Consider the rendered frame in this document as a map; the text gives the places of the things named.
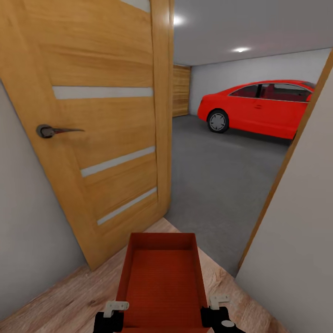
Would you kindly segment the storage box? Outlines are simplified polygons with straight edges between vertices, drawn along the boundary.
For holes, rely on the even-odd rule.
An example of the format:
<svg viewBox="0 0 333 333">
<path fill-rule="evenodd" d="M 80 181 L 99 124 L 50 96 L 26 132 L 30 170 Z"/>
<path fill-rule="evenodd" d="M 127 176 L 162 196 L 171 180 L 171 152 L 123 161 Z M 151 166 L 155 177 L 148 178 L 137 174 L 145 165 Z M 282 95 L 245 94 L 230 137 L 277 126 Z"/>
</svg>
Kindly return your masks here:
<svg viewBox="0 0 333 333">
<path fill-rule="evenodd" d="M 116 333 L 207 333 L 195 233 L 131 233 L 116 301 L 129 303 Z"/>
</svg>

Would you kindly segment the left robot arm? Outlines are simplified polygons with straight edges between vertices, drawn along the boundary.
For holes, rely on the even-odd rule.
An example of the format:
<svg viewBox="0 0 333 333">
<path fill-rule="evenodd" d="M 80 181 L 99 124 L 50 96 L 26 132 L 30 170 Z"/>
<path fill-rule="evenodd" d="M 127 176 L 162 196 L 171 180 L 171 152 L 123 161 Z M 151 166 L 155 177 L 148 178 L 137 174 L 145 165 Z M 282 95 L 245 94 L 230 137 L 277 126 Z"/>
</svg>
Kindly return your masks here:
<svg viewBox="0 0 333 333">
<path fill-rule="evenodd" d="M 124 313 L 119 310 L 127 310 L 128 302 L 107 301 L 105 312 L 99 311 L 95 316 L 93 333 L 116 333 L 123 329 Z"/>
</svg>

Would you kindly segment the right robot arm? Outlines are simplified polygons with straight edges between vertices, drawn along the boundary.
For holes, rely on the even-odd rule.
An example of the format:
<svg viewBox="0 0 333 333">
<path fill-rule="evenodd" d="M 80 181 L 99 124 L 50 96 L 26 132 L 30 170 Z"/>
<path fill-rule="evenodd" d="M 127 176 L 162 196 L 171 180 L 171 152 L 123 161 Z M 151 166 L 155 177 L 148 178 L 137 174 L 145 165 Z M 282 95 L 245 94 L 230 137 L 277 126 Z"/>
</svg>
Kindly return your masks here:
<svg viewBox="0 0 333 333">
<path fill-rule="evenodd" d="M 228 309 L 218 304 L 230 302 L 229 294 L 213 294 L 210 295 L 209 300 L 211 306 L 200 309 L 203 327 L 212 327 L 215 333 L 245 333 L 229 319 Z"/>
</svg>

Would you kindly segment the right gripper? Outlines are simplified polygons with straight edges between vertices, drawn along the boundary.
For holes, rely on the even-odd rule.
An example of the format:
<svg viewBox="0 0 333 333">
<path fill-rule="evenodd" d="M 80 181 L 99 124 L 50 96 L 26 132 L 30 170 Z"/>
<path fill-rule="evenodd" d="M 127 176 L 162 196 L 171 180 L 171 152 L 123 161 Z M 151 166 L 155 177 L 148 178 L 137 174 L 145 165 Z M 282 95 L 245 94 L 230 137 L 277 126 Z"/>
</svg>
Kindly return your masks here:
<svg viewBox="0 0 333 333">
<path fill-rule="evenodd" d="M 224 316 L 229 318 L 228 309 L 226 307 L 219 307 L 220 310 L 212 310 L 209 308 L 201 308 L 201 319 L 203 327 L 213 327 L 214 319 L 217 316 Z"/>
</svg>

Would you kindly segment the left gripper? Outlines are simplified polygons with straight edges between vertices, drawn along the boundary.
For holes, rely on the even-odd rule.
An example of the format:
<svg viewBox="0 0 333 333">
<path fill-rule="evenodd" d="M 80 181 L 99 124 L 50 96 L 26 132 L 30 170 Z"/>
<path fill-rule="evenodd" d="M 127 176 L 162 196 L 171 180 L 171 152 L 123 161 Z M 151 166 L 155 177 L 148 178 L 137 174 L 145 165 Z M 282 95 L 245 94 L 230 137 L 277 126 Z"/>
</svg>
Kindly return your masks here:
<svg viewBox="0 0 333 333">
<path fill-rule="evenodd" d="M 111 318 L 104 318 L 104 312 L 99 311 L 95 316 L 94 331 L 98 327 L 106 326 L 110 333 L 121 332 L 123 329 L 124 313 L 115 311 Z"/>
</svg>

